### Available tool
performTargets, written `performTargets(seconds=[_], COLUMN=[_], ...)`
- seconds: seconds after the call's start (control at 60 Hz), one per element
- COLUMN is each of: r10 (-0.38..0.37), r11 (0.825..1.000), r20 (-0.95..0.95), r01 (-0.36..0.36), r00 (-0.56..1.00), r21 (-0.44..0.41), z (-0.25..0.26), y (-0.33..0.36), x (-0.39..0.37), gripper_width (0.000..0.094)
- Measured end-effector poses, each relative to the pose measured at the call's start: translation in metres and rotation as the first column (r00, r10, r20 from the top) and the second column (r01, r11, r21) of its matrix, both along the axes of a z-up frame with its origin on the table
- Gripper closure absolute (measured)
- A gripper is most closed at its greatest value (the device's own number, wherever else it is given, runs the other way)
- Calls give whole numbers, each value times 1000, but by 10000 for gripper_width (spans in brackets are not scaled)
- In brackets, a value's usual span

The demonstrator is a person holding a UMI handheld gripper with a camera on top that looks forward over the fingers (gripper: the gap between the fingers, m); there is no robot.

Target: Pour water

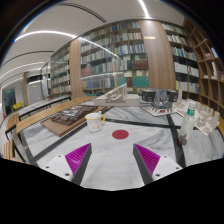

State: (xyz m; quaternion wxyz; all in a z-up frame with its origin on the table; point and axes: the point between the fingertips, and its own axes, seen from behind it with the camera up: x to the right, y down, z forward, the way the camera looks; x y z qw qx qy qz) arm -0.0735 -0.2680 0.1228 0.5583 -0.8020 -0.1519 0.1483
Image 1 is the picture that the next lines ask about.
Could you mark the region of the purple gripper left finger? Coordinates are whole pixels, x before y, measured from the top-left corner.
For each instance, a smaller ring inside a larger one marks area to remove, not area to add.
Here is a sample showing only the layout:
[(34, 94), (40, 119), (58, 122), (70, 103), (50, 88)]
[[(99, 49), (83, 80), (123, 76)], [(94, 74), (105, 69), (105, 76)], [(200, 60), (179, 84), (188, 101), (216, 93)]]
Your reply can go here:
[(91, 154), (92, 147), (88, 143), (67, 155), (56, 155), (43, 166), (43, 169), (76, 185), (80, 185)]

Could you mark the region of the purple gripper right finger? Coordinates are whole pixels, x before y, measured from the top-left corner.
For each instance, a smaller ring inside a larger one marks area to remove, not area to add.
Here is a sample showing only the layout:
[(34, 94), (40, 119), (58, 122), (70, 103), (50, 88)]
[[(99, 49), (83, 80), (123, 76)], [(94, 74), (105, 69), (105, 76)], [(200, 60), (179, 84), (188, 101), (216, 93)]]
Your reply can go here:
[(159, 156), (138, 144), (133, 145), (133, 155), (145, 185), (182, 169), (168, 155)]

